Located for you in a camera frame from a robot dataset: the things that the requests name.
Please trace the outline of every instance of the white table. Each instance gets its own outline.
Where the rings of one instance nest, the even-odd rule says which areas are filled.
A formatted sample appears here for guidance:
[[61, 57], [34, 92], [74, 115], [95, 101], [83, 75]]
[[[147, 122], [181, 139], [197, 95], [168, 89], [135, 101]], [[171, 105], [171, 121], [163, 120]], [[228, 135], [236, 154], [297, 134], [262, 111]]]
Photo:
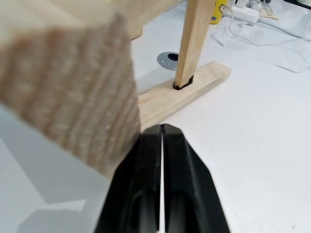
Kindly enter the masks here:
[[[276, 12], [290, 29], [305, 11], [279, 1]], [[157, 17], [133, 42], [140, 91], [174, 77], [156, 62], [179, 50], [183, 15], [173, 15]], [[206, 41], [200, 65], [220, 62], [232, 68], [229, 79], [165, 122], [208, 166], [232, 233], [309, 232], [311, 70], [294, 74]], [[90, 233], [108, 186], [0, 109], [1, 233]]]

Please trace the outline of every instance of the white surface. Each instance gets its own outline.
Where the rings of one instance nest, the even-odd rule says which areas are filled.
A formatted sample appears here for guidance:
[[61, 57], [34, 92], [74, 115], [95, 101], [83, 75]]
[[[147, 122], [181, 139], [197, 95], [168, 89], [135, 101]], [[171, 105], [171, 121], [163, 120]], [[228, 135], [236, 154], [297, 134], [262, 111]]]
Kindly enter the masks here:
[[[279, 9], [288, 29], [296, 11], [305, 16], [288, 3]], [[156, 57], [178, 52], [182, 20], [166, 12], [133, 42], [140, 91], [174, 77]], [[207, 41], [199, 64], [218, 61], [232, 68], [229, 79], [165, 122], [208, 166], [232, 233], [309, 232], [310, 70], [293, 74]], [[3, 109], [0, 119], [0, 233], [90, 233], [108, 181]]]

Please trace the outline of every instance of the yellow container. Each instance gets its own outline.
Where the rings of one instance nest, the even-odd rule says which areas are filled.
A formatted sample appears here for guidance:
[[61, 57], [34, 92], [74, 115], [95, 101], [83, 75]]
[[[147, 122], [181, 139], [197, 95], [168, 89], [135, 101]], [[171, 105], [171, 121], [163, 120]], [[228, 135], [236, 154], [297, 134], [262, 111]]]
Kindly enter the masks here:
[[210, 20], [211, 24], [219, 23], [220, 19], [222, 18], [224, 8], [227, 5], [227, 2], [228, 0], [216, 0], [215, 10]]

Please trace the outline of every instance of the wood grain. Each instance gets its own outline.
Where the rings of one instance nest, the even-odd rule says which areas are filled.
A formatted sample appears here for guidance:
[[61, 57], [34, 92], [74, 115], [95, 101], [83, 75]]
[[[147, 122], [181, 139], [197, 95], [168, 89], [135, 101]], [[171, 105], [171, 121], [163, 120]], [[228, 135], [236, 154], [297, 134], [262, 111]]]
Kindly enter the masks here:
[[199, 96], [225, 81], [231, 69], [210, 62], [199, 67], [193, 83], [179, 91], [173, 88], [173, 80], [162, 83], [138, 97], [141, 130], [158, 124]]
[[190, 0], [178, 56], [175, 85], [183, 87], [194, 75], [214, 12], [215, 0]]
[[0, 101], [110, 178], [140, 132], [126, 24], [66, 4], [0, 2]]

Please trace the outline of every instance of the yellow bottle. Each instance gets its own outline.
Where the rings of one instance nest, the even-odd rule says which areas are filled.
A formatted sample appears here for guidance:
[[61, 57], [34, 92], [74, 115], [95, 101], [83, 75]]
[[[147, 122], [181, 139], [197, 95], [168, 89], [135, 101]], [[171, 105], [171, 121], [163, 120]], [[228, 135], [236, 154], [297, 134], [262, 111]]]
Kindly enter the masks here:
[[219, 23], [219, 21], [222, 17], [223, 11], [224, 11], [224, 7], [226, 6], [227, 2], [228, 2], [228, 0], [216, 0], [215, 10], [214, 10], [213, 16], [210, 20], [211, 24]]

